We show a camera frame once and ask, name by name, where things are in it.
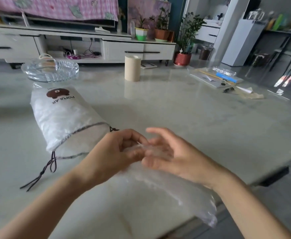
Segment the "beige cylinder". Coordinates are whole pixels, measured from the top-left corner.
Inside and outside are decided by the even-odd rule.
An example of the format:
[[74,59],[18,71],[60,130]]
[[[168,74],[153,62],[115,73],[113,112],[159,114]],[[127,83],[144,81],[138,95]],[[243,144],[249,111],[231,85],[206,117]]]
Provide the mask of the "beige cylinder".
[[139,81],[141,70],[141,58],[135,55],[127,55],[124,59],[124,78],[128,81]]

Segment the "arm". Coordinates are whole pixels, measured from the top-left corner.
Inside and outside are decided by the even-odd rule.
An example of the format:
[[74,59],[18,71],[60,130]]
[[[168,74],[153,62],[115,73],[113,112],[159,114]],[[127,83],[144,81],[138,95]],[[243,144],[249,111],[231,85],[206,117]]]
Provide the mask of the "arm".
[[76,198],[144,157],[142,149],[122,152],[138,142],[147,144],[132,129],[108,133],[79,165],[2,228],[0,239],[48,238]]
[[166,147],[174,158],[167,161],[160,157],[145,157],[142,160],[144,166],[170,172],[213,189],[246,239],[291,239],[288,229],[237,176],[170,130],[153,127],[147,131],[160,135],[149,142],[154,146]]

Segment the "clear glass ashtray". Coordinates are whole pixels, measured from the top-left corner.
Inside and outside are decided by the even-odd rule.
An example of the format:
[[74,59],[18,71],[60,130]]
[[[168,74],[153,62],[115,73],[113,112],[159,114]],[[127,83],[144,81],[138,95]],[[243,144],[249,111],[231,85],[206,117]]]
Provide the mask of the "clear glass ashtray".
[[228,70],[228,69],[219,68],[217,66],[213,67],[212,69],[215,72],[219,72],[219,73],[227,75],[227,76],[236,76],[236,72]]
[[79,76],[79,65],[68,60],[44,59],[31,60],[21,66],[28,79],[37,82],[59,82],[76,79]]

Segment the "canvas painting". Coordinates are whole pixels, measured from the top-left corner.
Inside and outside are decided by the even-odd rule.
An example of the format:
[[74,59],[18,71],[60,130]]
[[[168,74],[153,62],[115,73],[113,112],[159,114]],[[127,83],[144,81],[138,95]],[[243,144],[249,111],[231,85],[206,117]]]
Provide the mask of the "canvas painting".
[[145,18],[144,26],[149,28],[147,38],[154,39],[155,23],[149,18],[154,15],[155,17],[160,15],[160,8],[165,10],[171,9],[171,3],[168,1],[160,0],[128,0],[128,33],[130,31],[130,22],[134,21],[135,26],[139,27],[140,17]]

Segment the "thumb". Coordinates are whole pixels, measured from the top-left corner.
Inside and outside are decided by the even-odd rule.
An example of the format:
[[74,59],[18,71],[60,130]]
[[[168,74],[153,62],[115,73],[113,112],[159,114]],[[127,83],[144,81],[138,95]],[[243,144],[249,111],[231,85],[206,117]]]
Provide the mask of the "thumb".
[[145,157],[142,159],[142,165],[150,169],[162,170],[175,175],[178,173],[178,167],[172,161],[167,161],[160,157]]
[[145,151],[142,148],[138,148],[138,149],[124,152],[124,154],[130,162],[137,162],[144,158]]

